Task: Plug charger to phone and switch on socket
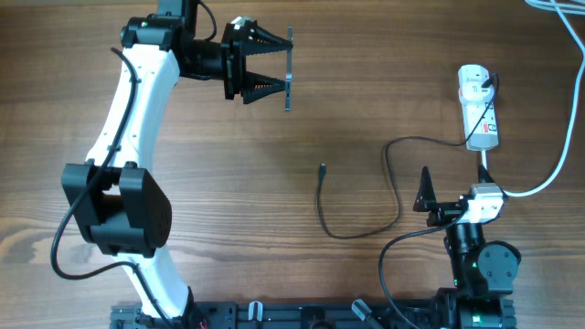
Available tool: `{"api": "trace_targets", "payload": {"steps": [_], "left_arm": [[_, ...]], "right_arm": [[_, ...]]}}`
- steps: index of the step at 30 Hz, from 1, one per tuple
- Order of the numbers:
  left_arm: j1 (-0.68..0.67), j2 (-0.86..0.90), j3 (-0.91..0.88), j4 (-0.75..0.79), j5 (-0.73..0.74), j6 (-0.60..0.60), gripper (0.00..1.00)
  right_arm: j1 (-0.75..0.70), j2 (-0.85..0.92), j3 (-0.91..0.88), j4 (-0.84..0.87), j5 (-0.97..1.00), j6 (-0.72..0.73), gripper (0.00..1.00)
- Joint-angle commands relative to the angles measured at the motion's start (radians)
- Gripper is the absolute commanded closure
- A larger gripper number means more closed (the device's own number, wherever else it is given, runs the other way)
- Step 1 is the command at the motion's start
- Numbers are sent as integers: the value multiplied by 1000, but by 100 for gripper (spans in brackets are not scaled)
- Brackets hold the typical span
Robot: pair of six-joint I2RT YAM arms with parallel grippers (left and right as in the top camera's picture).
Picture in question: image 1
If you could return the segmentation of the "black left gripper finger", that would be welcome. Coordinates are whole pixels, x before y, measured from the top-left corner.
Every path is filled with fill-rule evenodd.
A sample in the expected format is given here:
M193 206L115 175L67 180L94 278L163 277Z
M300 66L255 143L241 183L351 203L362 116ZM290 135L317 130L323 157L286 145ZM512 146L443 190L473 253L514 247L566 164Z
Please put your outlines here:
M260 27L257 21L244 24L244 55L259 55L293 49L293 43L287 38L273 35Z
M244 104L250 104L274 93L285 91L285 81L247 72L241 88Z

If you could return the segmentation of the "smartphone with cyan screen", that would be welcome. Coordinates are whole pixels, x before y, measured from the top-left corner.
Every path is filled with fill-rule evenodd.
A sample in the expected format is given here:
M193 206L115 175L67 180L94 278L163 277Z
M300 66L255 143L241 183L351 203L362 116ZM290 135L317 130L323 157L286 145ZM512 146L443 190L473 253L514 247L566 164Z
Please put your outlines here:
M288 41L293 44L293 27L287 26ZM293 68L293 46L287 49L286 75L285 75L285 111L291 110L291 88L292 88L292 68Z

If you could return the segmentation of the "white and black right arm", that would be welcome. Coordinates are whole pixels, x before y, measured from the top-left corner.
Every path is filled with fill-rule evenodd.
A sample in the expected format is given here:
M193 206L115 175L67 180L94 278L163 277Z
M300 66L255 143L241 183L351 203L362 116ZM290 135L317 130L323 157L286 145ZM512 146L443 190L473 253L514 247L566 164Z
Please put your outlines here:
M453 202L439 202L428 167L421 170L413 210L428 215L427 226L446 232L443 240L452 265L454 287L440 288L434 298L437 328L517 327L513 293L521 253L511 244L487 242L483 226L500 217L507 195L483 165L478 182Z

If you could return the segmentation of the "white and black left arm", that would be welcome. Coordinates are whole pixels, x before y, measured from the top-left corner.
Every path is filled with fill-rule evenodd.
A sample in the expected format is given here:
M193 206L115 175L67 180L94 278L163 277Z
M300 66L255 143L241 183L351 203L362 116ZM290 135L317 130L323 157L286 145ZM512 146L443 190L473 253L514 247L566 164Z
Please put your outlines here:
M278 37L240 16L209 37L196 36L201 1L161 1L149 16L122 28L121 75L101 133L82 164L67 164L61 184L66 221L83 239L125 269L142 305L132 321L149 328L198 328L205 318L180 279L166 245L172 225L169 199L155 182L154 149L166 104L177 82L219 80L227 99L252 103L289 93L290 79L247 70L249 56L291 52Z

